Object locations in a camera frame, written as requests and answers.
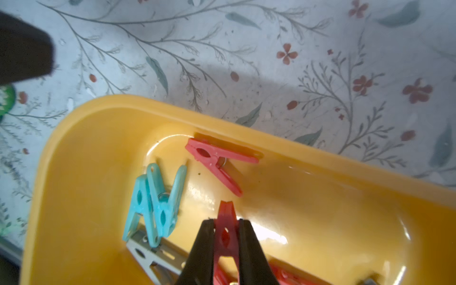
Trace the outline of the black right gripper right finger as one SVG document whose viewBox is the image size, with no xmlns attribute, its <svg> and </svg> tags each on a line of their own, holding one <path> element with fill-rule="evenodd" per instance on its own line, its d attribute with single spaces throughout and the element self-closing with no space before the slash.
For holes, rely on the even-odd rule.
<svg viewBox="0 0 456 285">
<path fill-rule="evenodd" d="M 249 220 L 239 220 L 239 284 L 279 285 Z"/>
</svg>

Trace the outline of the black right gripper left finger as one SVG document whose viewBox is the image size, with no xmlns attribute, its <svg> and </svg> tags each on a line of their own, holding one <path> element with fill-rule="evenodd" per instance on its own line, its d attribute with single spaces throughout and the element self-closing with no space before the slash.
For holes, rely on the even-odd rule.
<svg viewBox="0 0 456 285">
<path fill-rule="evenodd" d="M 214 236 L 214 220 L 204 220 L 176 285 L 213 284 Z"/>
</svg>

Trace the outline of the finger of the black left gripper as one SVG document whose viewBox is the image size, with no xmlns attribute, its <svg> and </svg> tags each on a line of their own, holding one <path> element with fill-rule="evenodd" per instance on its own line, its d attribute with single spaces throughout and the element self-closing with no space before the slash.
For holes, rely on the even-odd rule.
<svg viewBox="0 0 456 285">
<path fill-rule="evenodd" d="M 52 73 L 54 45 L 44 31 L 1 13 L 1 84 Z"/>
</svg>

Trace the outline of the red clothespin top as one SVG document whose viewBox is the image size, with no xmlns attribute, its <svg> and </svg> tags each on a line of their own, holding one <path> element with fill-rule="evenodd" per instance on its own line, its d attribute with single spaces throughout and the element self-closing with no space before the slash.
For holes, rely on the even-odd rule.
<svg viewBox="0 0 456 285">
<path fill-rule="evenodd" d="M 258 164 L 259 159 L 254 156 L 233 152 L 204 141 L 190 138 L 185 149 L 191 153 L 194 159 L 203 164 L 224 186 L 237 197 L 243 196 L 243 191 L 237 182 L 224 170 L 223 166 L 229 159 L 241 162 Z"/>
</svg>

